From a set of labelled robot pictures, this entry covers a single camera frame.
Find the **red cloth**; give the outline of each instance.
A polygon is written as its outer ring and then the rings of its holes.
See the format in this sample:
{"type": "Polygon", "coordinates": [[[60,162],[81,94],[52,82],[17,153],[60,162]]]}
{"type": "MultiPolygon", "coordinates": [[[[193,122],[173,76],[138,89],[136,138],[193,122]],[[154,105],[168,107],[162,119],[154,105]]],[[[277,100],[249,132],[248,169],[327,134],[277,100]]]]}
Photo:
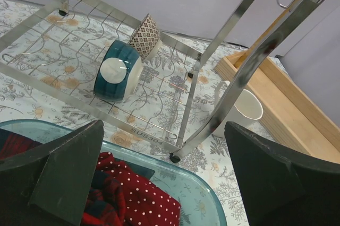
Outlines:
{"type": "MultiPolygon", "coordinates": [[[[40,143],[0,129],[0,160],[40,143]]],[[[82,216],[87,226],[179,226],[180,204],[110,152],[99,155],[82,216]]]]}

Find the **brown patterned bowl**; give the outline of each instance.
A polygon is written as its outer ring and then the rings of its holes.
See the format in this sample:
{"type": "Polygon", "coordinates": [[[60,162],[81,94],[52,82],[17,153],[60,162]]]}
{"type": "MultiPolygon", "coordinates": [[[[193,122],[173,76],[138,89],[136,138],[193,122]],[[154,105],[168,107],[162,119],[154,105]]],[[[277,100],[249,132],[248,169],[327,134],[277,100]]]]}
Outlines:
{"type": "Polygon", "coordinates": [[[134,47],[142,62],[151,60],[162,46],[160,31],[151,15],[147,14],[141,24],[133,32],[129,45],[134,47]]]}

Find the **metal dish rack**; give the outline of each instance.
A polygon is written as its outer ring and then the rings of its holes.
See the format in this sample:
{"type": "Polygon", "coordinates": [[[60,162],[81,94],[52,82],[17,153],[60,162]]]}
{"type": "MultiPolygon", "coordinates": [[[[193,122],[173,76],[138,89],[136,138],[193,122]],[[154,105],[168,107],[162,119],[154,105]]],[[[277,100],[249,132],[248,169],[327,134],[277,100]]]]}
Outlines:
{"type": "Polygon", "coordinates": [[[294,0],[244,61],[208,120],[184,140],[199,70],[253,1],[240,3],[203,54],[161,33],[163,45],[124,102],[99,100],[92,89],[110,44],[128,41],[140,21],[100,0],[53,0],[42,7],[0,38],[0,72],[165,148],[178,162],[218,127],[261,62],[324,0],[294,0]],[[13,43],[22,45],[22,53],[11,54],[13,43]],[[144,110],[152,116],[144,117],[144,110]]]}

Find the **mug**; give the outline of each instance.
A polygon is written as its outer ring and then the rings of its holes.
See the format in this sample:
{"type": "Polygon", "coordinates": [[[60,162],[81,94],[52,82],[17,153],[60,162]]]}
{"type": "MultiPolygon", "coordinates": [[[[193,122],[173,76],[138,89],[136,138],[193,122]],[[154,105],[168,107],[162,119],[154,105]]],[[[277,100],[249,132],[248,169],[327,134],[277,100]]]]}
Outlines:
{"type": "MultiPolygon", "coordinates": [[[[224,84],[228,86],[230,85],[230,82],[221,81],[215,89],[215,107],[217,106],[219,101],[220,89],[224,84]]],[[[234,121],[235,123],[247,128],[259,119],[261,119],[263,114],[264,109],[258,98],[256,98],[256,96],[252,92],[244,89],[227,116],[213,132],[213,134],[218,137],[224,137],[224,126],[227,121],[234,121]]]]}
{"type": "Polygon", "coordinates": [[[145,60],[150,61],[158,53],[162,46],[162,41],[160,39],[160,31],[151,15],[147,14],[138,28],[135,29],[129,45],[138,51],[142,62],[145,60]]]}
{"type": "Polygon", "coordinates": [[[122,101],[135,91],[142,71],[137,50],[116,40],[100,65],[93,93],[106,101],[122,101]]]}

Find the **floral tablecloth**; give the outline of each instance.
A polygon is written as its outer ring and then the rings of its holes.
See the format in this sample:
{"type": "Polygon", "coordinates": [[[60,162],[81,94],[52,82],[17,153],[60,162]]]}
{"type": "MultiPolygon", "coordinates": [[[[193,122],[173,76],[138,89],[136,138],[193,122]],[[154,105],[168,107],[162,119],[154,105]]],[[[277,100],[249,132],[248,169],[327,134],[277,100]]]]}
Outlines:
{"type": "MultiPolygon", "coordinates": [[[[30,5],[0,1],[0,36],[6,34],[36,10],[36,7],[30,5]]],[[[60,17],[50,16],[49,18],[58,20],[60,17]]],[[[75,26],[77,25],[76,22],[77,20],[71,20],[64,25],[75,26]]],[[[208,46],[206,42],[193,39],[177,36],[176,39],[201,52],[208,46]]],[[[189,123],[189,129],[197,129],[213,110],[214,89],[218,82],[221,81],[213,70],[214,66],[222,57],[238,50],[240,48],[231,45],[220,46],[200,71],[193,106],[197,108],[204,106],[206,110],[201,117],[194,118],[189,123]]],[[[0,73],[0,121],[24,118],[45,120],[76,129],[91,121],[93,116],[0,73]]],[[[104,128],[105,140],[171,163],[167,151],[110,124],[105,124],[104,128]]],[[[259,123],[253,124],[250,129],[261,136],[272,139],[259,123]]],[[[223,205],[228,226],[248,225],[224,139],[215,136],[208,137],[197,149],[184,158],[178,166],[196,173],[215,190],[223,205]]],[[[201,211],[196,207],[192,208],[192,214],[200,216],[200,213],[201,211]]]]}

